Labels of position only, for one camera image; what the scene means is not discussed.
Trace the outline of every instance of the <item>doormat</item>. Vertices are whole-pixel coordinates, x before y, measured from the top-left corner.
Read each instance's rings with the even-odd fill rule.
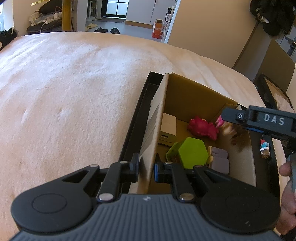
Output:
[[[125,19],[121,18],[103,18],[100,20],[96,20],[97,22],[111,22],[111,23],[123,23]]]

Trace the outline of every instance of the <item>measuring tape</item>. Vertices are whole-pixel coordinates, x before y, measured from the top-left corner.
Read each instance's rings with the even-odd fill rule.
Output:
[[[37,2],[31,3],[31,6],[34,6],[34,5],[38,4],[38,3],[47,2],[47,1],[50,1],[50,0],[39,0]]]

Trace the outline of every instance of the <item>wooden baseboard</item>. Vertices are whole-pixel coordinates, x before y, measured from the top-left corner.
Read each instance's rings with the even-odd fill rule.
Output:
[[[132,25],[132,26],[137,26],[137,27],[142,27],[142,28],[149,28],[153,29],[153,25],[151,24],[146,24],[146,23],[138,23],[138,22],[133,22],[133,21],[125,21],[126,25]]]

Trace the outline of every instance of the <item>black door frame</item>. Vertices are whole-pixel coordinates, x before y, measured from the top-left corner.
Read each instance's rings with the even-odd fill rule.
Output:
[[[102,10],[101,10],[101,17],[116,17],[116,18],[126,18],[126,15],[117,15],[117,14],[107,14],[107,4],[108,0],[103,0],[102,1]]]

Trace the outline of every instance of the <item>bedspread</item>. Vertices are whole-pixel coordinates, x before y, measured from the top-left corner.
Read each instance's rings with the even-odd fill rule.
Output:
[[[0,51],[0,240],[17,232],[10,205],[18,194],[118,161],[150,71],[264,106],[253,83],[233,69],[151,40],[61,32],[19,37]],[[279,141],[274,146],[280,164],[284,153]]]

